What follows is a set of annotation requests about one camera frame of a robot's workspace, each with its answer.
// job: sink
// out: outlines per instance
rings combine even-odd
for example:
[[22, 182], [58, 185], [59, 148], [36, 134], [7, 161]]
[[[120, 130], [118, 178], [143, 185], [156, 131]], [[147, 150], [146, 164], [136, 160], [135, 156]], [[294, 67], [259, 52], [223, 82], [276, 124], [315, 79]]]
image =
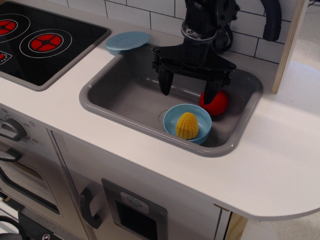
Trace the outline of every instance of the sink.
[[79, 100], [89, 112], [204, 157], [220, 157], [238, 145], [262, 95], [261, 82], [252, 74], [235, 70], [229, 86], [227, 110], [212, 117], [207, 140], [198, 145], [166, 133], [163, 118], [178, 104], [199, 105], [206, 82], [175, 74], [168, 96], [160, 91], [152, 69], [154, 45], [122, 51], [81, 90]]

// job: red burner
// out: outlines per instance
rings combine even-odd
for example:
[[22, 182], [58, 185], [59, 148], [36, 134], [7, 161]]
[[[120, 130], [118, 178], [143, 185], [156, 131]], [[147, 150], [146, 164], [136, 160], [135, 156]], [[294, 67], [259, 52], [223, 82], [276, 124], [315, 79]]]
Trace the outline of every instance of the red burner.
[[49, 52], [58, 48], [63, 42], [60, 35], [48, 33], [36, 36], [30, 43], [30, 47], [36, 52]]
[[17, 23], [12, 20], [0, 20], [0, 36], [12, 32], [16, 27]]

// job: red ball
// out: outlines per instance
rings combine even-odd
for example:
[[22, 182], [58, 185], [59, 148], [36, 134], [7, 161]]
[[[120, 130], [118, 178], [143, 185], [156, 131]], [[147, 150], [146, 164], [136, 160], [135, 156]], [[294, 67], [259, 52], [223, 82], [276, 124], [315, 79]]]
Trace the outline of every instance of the red ball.
[[206, 110], [210, 116], [217, 116], [225, 112], [229, 104], [229, 99], [223, 90], [219, 90], [212, 102], [206, 105], [204, 95], [205, 93], [203, 92], [200, 96], [199, 105]]

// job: blue bowl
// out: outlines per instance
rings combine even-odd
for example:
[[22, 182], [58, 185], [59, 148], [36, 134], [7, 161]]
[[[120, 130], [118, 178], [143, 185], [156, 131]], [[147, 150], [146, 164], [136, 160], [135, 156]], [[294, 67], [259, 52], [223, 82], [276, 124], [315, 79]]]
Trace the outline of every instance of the blue bowl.
[[207, 111], [197, 105], [180, 104], [170, 108], [165, 113], [163, 118], [164, 130], [169, 134], [177, 136], [176, 125], [179, 118], [184, 113], [194, 114], [199, 125], [198, 135], [195, 138], [188, 139], [188, 141], [193, 142], [195, 144], [202, 144], [209, 136], [211, 126], [212, 126], [212, 120], [210, 115], [207, 113]]

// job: blue plate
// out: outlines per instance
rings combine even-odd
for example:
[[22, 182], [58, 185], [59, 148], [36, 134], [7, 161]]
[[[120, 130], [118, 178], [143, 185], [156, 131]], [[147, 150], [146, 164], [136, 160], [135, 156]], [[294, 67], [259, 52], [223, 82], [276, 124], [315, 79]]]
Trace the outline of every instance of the blue plate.
[[130, 50], [141, 47], [143, 44], [146, 44], [149, 39], [150, 36], [145, 32], [128, 31], [109, 38], [105, 46], [107, 49], [116, 51]]
[[198, 126], [199, 126], [199, 133], [195, 138], [188, 139], [188, 141], [193, 142], [195, 144], [202, 144], [209, 136], [212, 120], [210, 115], [204, 110], [202, 107], [193, 104], [180, 104], [170, 108], [164, 115], [163, 118], [163, 127], [164, 130], [177, 136], [176, 134], [176, 125], [184, 113], [192, 113], [195, 115]]

